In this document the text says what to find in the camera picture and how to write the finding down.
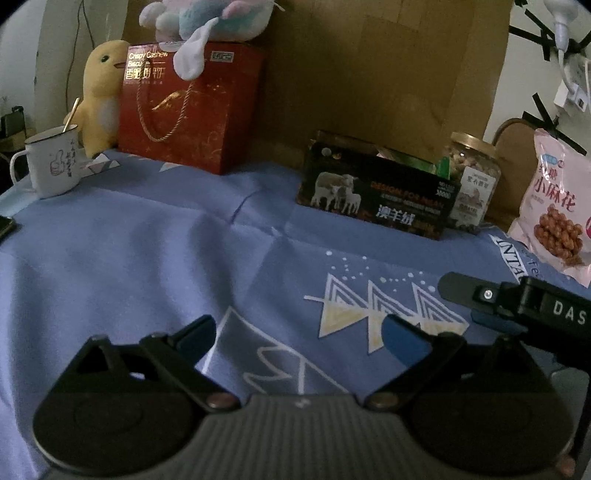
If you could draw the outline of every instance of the mug handle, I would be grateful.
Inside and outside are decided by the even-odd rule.
[[[10,159],[10,179],[12,180],[13,185],[16,185],[18,183],[17,175],[15,174],[15,171],[14,171],[14,163],[18,157],[22,157],[23,155],[26,155],[26,154],[27,154],[27,150],[22,150],[18,153],[15,153],[12,156],[12,158]],[[25,187],[20,187],[20,188],[25,190],[26,192],[34,192],[35,191],[35,189],[28,189]]]

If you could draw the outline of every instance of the blue tablecloth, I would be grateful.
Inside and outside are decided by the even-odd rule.
[[[496,228],[432,241],[296,205],[299,175],[258,164],[224,177],[115,151],[118,168],[15,213],[0,244],[0,478],[45,469],[35,408],[84,341],[135,343],[214,316],[198,368],[243,399],[255,392],[360,397],[406,366],[382,347],[397,312],[425,328],[495,334],[436,285],[457,271],[491,281],[531,274],[591,299]],[[0,214],[14,213],[14,190]]]

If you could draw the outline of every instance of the yellow plush toy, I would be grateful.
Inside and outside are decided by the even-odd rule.
[[[94,158],[117,144],[119,93],[128,47],[129,43],[124,40],[108,41],[96,47],[86,61],[84,97],[72,123],[82,131],[82,143],[88,158]]]

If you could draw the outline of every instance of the plastic jar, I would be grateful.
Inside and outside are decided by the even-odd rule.
[[[449,225],[474,231],[484,219],[501,178],[496,149],[476,137],[454,132],[444,156],[449,158],[450,180],[461,185]]]

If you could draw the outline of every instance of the gray ribbed surface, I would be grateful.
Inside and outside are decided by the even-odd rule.
[[[341,397],[253,396],[209,416],[175,457],[121,480],[470,480],[426,454],[399,417]],[[558,480],[552,470],[520,480]],[[45,480],[92,480],[50,471]]]

